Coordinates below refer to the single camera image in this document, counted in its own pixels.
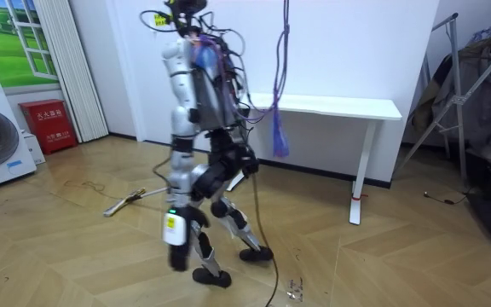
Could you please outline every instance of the humanoid robot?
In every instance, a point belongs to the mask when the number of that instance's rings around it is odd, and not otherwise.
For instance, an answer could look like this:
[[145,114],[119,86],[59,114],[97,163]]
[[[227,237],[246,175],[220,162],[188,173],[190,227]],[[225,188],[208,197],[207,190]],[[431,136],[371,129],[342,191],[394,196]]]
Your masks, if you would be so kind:
[[[242,118],[247,111],[240,108],[237,92],[242,86],[230,60],[233,51],[221,37],[192,26],[194,14],[206,6],[206,0],[170,0],[166,5],[181,37],[166,46],[162,54],[177,98],[171,115],[170,209],[165,213],[163,236],[170,246],[169,261],[174,270],[187,269],[193,246],[202,262],[202,268],[194,270],[193,279],[228,287],[230,275],[221,270],[208,236],[202,232],[209,223],[199,206],[203,199],[211,200],[213,216],[229,225],[247,245],[240,252],[242,260],[271,260],[272,251],[259,244],[244,213],[223,196],[240,171],[248,177],[258,171],[259,163],[246,140]],[[194,139],[204,131],[211,142],[209,163],[195,165]]]

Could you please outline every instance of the table leg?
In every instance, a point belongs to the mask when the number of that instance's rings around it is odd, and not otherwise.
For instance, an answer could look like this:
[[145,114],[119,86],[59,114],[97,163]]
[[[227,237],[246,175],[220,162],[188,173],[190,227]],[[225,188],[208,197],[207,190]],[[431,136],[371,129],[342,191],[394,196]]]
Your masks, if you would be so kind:
[[370,120],[367,126],[367,133],[363,141],[363,150],[361,151],[361,159],[359,160],[359,169],[357,170],[357,178],[352,187],[352,200],[349,208],[349,222],[359,225],[361,222],[361,190],[365,181],[365,172],[367,171],[368,158],[371,154],[373,145],[374,131],[376,130],[376,120]]

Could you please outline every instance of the drying rack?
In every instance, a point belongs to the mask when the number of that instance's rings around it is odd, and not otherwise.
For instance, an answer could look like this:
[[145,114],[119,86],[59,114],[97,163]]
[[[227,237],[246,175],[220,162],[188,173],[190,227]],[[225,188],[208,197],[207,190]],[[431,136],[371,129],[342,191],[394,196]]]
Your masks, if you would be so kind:
[[[433,32],[439,29],[440,27],[445,26],[446,24],[448,24],[450,27],[450,43],[452,45],[452,61],[453,61],[452,74],[454,79],[454,96],[450,100],[448,100],[447,104],[444,106],[441,112],[436,116],[436,118],[433,119],[433,121],[431,122],[427,130],[424,132],[424,134],[418,139],[418,141],[414,144],[412,149],[407,153],[405,159],[395,168],[393,172],[393,176],[410,160],[410,158],[412,158],[413,154],[416,153],[418,148],[422,145],[422,143],[424,143],[425,139],[436,127],[439,128],[439,132],[442,133],[444,137],[444,147],[447,153],[447,157],[449,157],[450,147],[448,145],[448,136],[445,134],[445,132],[453,129],[458,129],[459,130],[459,169],[461,174],[461,180],[464,184],[464,189],[467,189],[468,182],[467,182],[467,171],[465,168],[465,135],[464,135],[464,126],[463,126],[463,121],[464,121],[463,105],[469,100],[469,98],[471,98],[473,93],[482,85],[482,83],[490,75],[491,65],[482,74],[482,76],[475,82],[475,84],[473,84],[473,86],[464,95],[462,95],[461,77],[459,74],[458,31],[456,25],[456,20],[458,19],[458,16],[459,16],[458,13],[454,13],[446,20],[443,20],[442,22],[434,26],[431,30]],[[489,29],[485,29],[476,33],[476,35],[477,34],[482,35],[484,33],[491,34],[491,27]],[[426,79],[431,80],[431,74],[429,69],[429,62],[427,61],[427,56],[424,58],[423,72],[426,76]],[[458,125],[448,128],[443,127],[441,124],[439,124],[439,122],[444,117],[444,115],[446,115],[448,110],[450,110],[450,107],[454,105],[457,108]]]

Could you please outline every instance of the white wall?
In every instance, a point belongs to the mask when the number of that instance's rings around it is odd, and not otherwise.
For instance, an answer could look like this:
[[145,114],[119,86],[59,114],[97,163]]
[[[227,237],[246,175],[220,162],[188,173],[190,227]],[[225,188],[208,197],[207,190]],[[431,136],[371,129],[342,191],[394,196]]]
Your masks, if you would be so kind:
[[135,136],[124,76],[107,12],[106,0],[70,0],[84,53],[110,132]]
[[7,96],[7,100],[9,101],[10,108],[13,110],[14,116],[16,117],[16,122],[18,126],[28,132],[30,132],[30,129],[27,126],[27,122],[24,119],[24,114],[22,114],[22,111],[20,110],[20,106],[18,104],[22,102],[42,101],[48,99],[64,100],[64,95],[61,90],[49,90],[37,93]]
[[[475,32],[491,27],[491,0],[441,0],[436,12],[435,23],[456,12],[459,13],[457,20],[459,48],[465,47]],[[450,41],[444,27],[442,27],[431,34],[427,48],[431,75],[435,73],[442,59],[450,52]],[[425,83],[419,83],[414,95],[414,107],[418,103],[425,86]],[[418,137],[419,135],[413,131],[412,127],[407,127],[403,141],[415,142]],[[433,133],[429,141],[427,143],[430,145],[442,145],[442,137],[438,133]]]
[[[170,141],[170,112],[176,105],[160,53],[175,34],[156,37],[140,24],[144,9],[165,9],[151,0],[112,2],[126,52],[124,73],[135,81],[130,102],[141,109],[142,133]],[[408,114],[438,0],[292,1],[290,66],[286,93],[393,100]],[[275,45],[282,28],[281,1],[209,2],[219,27],[233,27],[247,42],[245,64],[251,91],[270,92]],[[231,46],[240,49],[240,41]],[[284,113],[291,156],[283,162],[355,174],[366,123]],[[260,158],[272,159],[271,119],[257,125],[251,144]],[[367,176],[389,181],[405,119],[380,126]],[[207,149],[200,138],[197,147]]]

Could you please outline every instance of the yellow label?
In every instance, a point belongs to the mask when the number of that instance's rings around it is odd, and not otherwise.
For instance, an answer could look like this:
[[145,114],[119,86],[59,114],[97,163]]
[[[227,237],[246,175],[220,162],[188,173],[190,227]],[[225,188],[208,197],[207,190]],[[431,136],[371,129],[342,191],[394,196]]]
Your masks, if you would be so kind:
[[155,26],[165,26],[165,25],[168,25],[168,22],[166,22],[166,18],[164,18],[163,16],[161,16],[159,14],[156,14],[154,16],[154,25]]
[[169,229],[174,229],[175,227],[175,219],[173,217],[168,217],[168,223],[166,224],[166,226],[169,228]]

